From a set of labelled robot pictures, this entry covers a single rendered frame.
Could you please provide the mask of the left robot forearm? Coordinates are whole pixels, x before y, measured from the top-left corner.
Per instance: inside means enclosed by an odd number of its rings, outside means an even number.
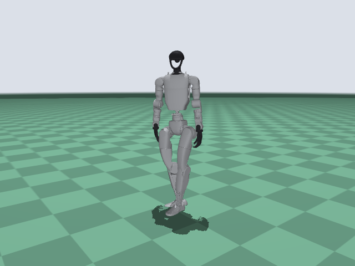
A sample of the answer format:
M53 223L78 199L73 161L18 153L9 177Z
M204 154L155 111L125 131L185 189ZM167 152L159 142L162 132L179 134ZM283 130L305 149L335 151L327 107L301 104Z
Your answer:
M200 101L200 100L199 100ZM194 115L195 115L195 129L197 125L200 125L200 130L203 129L203 124L202 124L202 107L201 107L201 101L200 101L200 108L194 110Z

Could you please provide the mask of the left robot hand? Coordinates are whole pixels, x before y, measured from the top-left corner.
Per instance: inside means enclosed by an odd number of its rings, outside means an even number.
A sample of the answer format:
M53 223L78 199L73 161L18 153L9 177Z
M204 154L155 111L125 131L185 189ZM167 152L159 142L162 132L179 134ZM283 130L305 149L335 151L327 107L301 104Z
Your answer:
M197 139L196 141L194 142L194 144L196 144L196 146L194 146L194 148L197 148L198 146L200 146L201 144L201 141L202 141L202 132L203 132L203 129L200 130L200 125L197 125L196 126L196 132L197 132Z

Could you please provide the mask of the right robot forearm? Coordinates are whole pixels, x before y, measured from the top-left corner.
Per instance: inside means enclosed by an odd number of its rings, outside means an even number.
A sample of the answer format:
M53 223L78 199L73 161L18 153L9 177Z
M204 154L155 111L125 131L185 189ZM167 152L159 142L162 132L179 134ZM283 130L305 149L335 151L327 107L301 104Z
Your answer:
M155 123L158 124L159 127L161 109L153 106L153 112L153 127Z

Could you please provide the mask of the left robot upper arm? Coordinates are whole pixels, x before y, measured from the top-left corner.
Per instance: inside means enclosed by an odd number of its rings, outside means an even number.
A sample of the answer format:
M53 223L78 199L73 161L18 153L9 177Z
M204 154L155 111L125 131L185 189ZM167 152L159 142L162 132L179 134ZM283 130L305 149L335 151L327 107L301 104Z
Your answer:
M189 77L189 83L192 85L192 97L193 100L191 101L192 107L193 108L199 108L200 107L200 81L196 76L191 76L188 75Z

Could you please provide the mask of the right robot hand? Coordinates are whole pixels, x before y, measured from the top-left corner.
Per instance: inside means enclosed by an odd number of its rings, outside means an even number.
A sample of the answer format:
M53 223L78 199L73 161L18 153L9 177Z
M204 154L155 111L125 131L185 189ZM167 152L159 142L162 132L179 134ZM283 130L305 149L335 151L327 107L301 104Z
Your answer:
M157 141L159 142L159 137L158 137L158 129L159 129L159 127L158 127L158 124L155 123L153 129L154 129L155 137L156 137Z

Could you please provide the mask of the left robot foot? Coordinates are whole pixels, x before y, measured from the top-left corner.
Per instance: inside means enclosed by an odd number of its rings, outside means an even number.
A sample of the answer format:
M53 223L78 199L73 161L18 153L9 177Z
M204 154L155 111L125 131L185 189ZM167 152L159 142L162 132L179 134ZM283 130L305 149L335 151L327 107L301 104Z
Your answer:
M173 205L168 211L166 211L167 216L174 216L178 214L180 211L183 211L185 209L184 203L181 204L181 206L178 207L178 205Z

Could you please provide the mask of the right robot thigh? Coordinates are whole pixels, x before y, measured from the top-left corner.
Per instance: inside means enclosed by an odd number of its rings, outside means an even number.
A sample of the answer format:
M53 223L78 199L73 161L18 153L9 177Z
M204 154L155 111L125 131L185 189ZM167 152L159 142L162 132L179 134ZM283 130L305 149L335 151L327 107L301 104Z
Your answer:
M178 163L171 161L172 159L172 143L170 141L171 137L173 137L173 135L169 131L169 126L164 127L162 130L160 130L159 148L165 166L168 168L168 170L171 173L176 174L178 172Z

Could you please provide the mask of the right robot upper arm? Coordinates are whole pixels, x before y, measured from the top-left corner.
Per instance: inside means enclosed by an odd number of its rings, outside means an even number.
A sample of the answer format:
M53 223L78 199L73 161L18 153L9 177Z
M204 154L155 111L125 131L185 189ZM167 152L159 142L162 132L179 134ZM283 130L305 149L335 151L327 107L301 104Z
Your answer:
M156 99L153 102L153 106L156 108L161 108L163 106L163 85L164 76L159 77L155 81L155 96Z

